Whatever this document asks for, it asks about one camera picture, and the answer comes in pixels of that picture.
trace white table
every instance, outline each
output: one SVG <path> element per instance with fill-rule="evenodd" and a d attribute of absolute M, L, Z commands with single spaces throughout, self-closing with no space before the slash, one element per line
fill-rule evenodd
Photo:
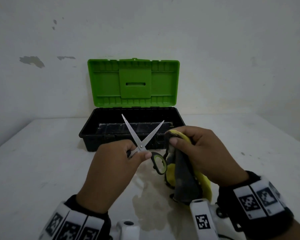
<path fill-rule="evenodd" d="M 300 222 L 300 142 L 255 114 L 182 118 L 212 129 L 244 169 L 266 175 Z M 0 147 L 0 239 L 36 239 L 59 202 L 78 192 L 94 155 L 78 136 L 86 120 L 35 120 Z M 140 239 L 195 239 L 190 213 L 170 192 L 145 162 L 110 209 L 112 224 L 139 221 Z"/>

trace scissor blade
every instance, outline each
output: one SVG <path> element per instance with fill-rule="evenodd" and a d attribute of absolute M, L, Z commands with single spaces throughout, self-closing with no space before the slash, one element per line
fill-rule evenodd
<path fill-rule="evenodd" d="M 121 114 L 121 115 L 122 115 L 122 118 L 123 118 L 124 122 L 126 123 L 126 125 L 128 127 L 128 130 L 129 130 L 130 134 L 132 135 L 132 138 L 136 142 L 136 145 L 139 147 L 139 149 L 141 149 L 142 148 L 142 142 L 141 142 L 140 138 L 137 136 L 136 132 L 132 129 L 131 125 L 126 120 L 124 115 L 123 114 Z"/>
<path fill-rule="evenodd" d="M 160 129 L 164 121 L 162 121 L 143 141 L 142 145 L 145 147 L 149 141 L 152 139 L 152 137 L 157 133 L 157 131 Z"/>

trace green plastic panel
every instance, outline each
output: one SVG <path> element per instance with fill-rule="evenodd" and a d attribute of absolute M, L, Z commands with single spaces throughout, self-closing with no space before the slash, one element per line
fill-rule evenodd
<path fill-rule="evenodd" d="M 176 104 L 177 60 L 88 60 L 96 107 L 168 107 Z"/>

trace hand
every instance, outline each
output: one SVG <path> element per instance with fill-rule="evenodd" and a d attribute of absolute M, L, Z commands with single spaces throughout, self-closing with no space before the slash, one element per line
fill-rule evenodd
<path fill-rule="evenodd" d="M 76 196 L 77 203 L 96 213 L 106 213 L 128 186 L 139 165 L 152 156 L 151 152 L 144 151 L 128 159 L 127 151 L 134 149 L 136 146 L 131 140 L 101 145 Z"/>
<path fill-rule="evenodd" d="M 187 154 L 197 170 L 213 183 L 224 187 L 249 179 L 248 173 L 237 164 L 212 130 L 195 126 L 182 126 L 174 130 L 192 138 L 195 145 L 177 137 L 170 138 L 170 144 Z"/>

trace open toolbox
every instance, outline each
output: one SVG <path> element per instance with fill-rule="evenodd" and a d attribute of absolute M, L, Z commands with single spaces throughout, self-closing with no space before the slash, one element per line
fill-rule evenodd
<path fill-rule="evenodd" d="M 133 138 L 121 116 L 143 140 L 164 120 L 147 149 L 164 149 L 164 133 L 185 125 L 176 104 L 179 61 L 88 60 L 94 109 L 79 133 L 94 152 L 101 144 Z"/>

